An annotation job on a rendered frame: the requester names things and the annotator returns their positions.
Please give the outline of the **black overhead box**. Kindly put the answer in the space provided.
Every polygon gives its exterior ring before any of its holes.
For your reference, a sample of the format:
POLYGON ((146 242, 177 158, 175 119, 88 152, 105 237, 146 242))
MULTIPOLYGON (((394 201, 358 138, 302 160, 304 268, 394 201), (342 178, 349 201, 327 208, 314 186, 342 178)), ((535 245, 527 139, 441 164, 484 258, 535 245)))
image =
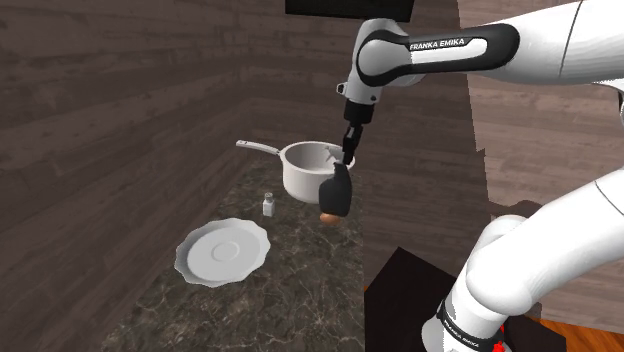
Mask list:
POLYGON ((285 0, 289 15, 368 20, 387 18, 408 23, 415 0, 285 0))

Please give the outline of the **white scalloped plate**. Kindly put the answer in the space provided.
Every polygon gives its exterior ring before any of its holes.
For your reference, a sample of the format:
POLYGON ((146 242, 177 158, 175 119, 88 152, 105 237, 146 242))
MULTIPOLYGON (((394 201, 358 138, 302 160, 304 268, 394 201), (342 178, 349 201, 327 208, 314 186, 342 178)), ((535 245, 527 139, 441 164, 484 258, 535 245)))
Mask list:
POLYGON ((267 231, 254 221, 211 221, 178 245, 174 269, 187 283, 216 288, 246 279, 265 263, 270 248, 267 231))

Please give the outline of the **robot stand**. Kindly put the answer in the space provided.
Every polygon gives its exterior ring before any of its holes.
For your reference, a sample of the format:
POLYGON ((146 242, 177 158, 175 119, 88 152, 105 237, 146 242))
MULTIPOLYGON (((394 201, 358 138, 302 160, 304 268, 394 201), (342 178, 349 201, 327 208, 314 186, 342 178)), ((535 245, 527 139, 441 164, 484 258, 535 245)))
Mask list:
MULTIPOLYGON (((422 325, 455 277, 399 247, 364 293, 365 352, 426 352, 422 325)), ((567 352, 566 339, 525 316, 500 331, 509 352, 567 352)))

